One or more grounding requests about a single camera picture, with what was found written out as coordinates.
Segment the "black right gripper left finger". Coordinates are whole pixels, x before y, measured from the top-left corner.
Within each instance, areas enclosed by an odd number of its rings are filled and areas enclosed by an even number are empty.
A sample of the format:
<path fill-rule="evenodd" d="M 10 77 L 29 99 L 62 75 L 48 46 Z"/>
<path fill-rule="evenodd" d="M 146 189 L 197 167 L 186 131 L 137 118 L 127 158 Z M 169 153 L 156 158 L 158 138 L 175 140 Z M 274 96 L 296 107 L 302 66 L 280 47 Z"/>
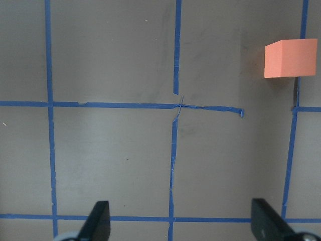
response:
<path fill-rule="evenodd" d="M 80 229 L 76 240 L 108 241 L 111 233 L 108 201 L 97 201 Z"/>

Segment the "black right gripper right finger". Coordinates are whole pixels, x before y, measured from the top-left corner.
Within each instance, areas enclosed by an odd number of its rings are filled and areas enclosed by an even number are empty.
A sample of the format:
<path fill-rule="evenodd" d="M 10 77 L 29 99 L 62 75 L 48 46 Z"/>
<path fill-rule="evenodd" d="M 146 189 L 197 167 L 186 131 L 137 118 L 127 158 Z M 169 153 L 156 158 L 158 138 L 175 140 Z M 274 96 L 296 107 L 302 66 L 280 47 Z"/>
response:
<path fill-rule="evenodd" d="M 263 198 L 253 198 L 251 201 L 251 231 L 256 240 L 301 240 L 301 235 Z"/>

